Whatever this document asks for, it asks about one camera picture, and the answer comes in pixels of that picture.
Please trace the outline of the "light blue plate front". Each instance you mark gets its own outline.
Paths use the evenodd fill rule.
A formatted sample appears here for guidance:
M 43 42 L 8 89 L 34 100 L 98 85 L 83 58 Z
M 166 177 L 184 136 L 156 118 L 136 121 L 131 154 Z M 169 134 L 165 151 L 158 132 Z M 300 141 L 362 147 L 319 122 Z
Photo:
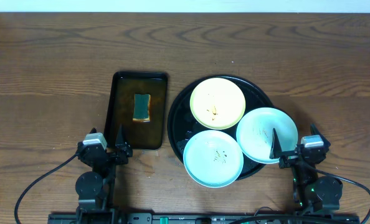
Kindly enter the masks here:
M 221 188 L 238 179 L 244 156 L 233 137 L 222 131 L 207 130 L 197 133 L 186 143 L 183 163 L 198 184 Z

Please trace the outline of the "green and orange sponge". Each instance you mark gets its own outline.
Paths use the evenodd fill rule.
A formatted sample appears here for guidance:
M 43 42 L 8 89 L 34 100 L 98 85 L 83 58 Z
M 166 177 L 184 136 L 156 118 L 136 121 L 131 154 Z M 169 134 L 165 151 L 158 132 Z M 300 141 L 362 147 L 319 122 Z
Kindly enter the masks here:
M 150 122 L 149 108 L 151 95 L 135 94 L 133 118 L 134 122 Z

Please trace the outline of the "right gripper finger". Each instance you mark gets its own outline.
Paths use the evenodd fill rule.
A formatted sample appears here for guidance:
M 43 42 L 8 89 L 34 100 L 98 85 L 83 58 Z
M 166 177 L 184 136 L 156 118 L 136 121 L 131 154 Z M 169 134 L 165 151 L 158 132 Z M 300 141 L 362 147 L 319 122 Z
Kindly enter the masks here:
M 312 135 L 319 135 L 321 140 L 323 141 L 323 144 L 324 146 L 331 146 L 331 143 L 329 142 L 329 140 L 327 140 L 318 130 L 318 128 L 314 125 L 314 124 L 311 124 L 310 125 L 310 132 Z
M 276 132 L 276 129 L 273 128 L 273 134 L 272 134 L 272 146 L 270 150 L 270 159 L 279 159 L 282 156 L 282 148 L 280 145 L 280 141 L 278 138 L 278 134 Z

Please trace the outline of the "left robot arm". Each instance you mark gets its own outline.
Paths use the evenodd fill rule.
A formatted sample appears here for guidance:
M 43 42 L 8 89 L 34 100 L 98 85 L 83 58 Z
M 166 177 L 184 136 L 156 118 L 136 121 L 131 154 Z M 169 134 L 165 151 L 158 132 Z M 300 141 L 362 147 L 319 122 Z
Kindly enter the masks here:
M 75 154 L 92 169 L 83 173 L 75 183 L 78 207 L 74 223 L 126 223 L 126 215 L 113 205 L 116 167 L 127 164 L 133 155 L 124 129 L 119 127 L 112 152 L 107 151 L 104 135 L 93 128 L 83 141 L 77 143 Z

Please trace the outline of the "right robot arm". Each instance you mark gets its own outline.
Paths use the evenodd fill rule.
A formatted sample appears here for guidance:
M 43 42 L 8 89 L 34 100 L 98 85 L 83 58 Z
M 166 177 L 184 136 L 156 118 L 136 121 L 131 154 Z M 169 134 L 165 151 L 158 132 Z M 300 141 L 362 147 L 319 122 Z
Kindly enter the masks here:
M 300 205 L 298 215 L 330 216 L 334 210 L 339 210 L 343 183 L 328 175 L 318 175 L 315 166 L 326 159 L 331 144 L 315 125 L 310 126 L 310 131 L 301 143 L 285 151 L 274 129 L 270 158 L 279 160 L 279 168 L 292 170 L 293 199 Z

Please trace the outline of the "yellow plate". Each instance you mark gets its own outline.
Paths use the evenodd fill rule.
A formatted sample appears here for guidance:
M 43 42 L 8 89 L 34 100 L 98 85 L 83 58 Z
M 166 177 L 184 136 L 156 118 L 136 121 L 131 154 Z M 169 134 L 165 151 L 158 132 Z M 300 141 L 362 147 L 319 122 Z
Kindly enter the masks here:
M 189 101 L 197 122 L 210 129 L 227 129 L 237 124 L 245 113 L 245 96 L 232 81 L 208 78 L 193 89 Z

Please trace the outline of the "pale green plate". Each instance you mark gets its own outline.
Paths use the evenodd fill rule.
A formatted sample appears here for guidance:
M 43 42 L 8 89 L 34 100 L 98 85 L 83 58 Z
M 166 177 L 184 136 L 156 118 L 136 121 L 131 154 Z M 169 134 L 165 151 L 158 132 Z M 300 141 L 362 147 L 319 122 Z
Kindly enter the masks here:
M 236 140 L 249 159 L 261 164 L 276 164 L 279 160 L 270 158 L 273 131 L 277 132 L 283 151 L 295 148 L 298 142 L 295 122 L 275 108 L 257 108 L 244 115 L 237 125 Z

